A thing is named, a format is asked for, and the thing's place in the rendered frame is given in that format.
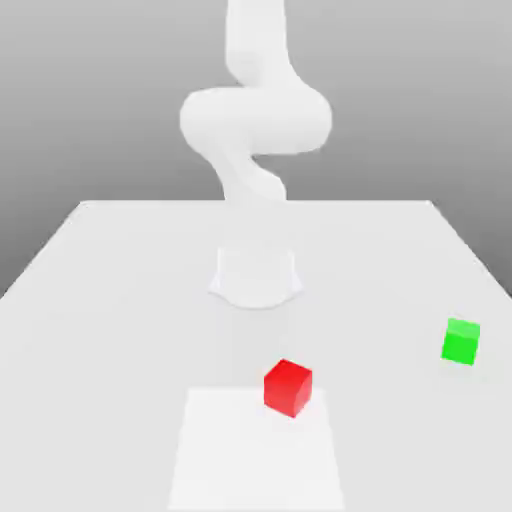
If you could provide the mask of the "small red cube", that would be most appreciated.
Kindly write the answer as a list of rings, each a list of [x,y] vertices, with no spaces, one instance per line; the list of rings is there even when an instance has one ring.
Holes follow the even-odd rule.
[[[295,418],[312,395],[313,372],[287,359],[281,359],[264,376],[264,404]]]

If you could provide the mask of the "small green cube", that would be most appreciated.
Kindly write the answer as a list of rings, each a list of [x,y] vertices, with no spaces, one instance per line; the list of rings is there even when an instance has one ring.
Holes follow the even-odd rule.
[[[472,366],[477,355],[480,325],[449,318],[441,350],[441,358]]]

